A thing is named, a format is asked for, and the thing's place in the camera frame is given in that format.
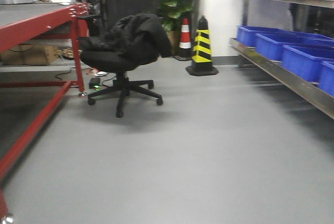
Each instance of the traffic cone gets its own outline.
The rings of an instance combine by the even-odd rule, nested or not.
[[[178,61],[190,61],[192,59],[192,44],[190,42],[190,30],[187,18],[184,18],[182,22],[178,55],[174,56],[174,58]]]
[[[208,21],[202,16],[198,22],[192,65],[186,67],[190,75],[204,76],[218,73],[212,65],[209,34]]]

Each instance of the chair base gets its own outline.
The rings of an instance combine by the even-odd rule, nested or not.
[[[118,104],[116,108],[116,117],[120,118],[123,117],[123,106],[124,106],[124,100],[126,96],[130,96],[130,91],[135,91],[138,93],[142,93],[144,95],[148,95],[151,97],[157,98],[157,105],[162,105],[163,100],[162,96],[158,93],[152,92],[149,89],[145,89],[141,87],[142,85],[148,85],[149,89],[152,89],[154,87],[153,80],[138,80],[138,81],[129,81],[129,78],[126,77],[126,73],[119,73],[116,74],[116,79],[113,81],[113,86],[105,88],[103,90],[93,92],[88,95],[88,104],[94,105],[95,99],[93,97],[105,95],[110,92],[116,92],[121,91],[121,95],[118,99]]]

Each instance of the plant pot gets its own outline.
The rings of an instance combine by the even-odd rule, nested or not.
[[[178,48],[180,47],[180,32],[169,31],[167,35],[172,45],[172,54],[175,56],[178,54]]]

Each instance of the chair seat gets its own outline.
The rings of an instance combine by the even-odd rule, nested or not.
[[[107,73],[123,73],[134,70],[138,64],[128,61],[114,52],[83,51],[82,62]]]

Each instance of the lower shelf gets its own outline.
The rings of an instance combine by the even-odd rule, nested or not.
[[[246,59],[285,84],[292,91],[334,119],[334,97],[233,38],[230,39],[230,45]]]

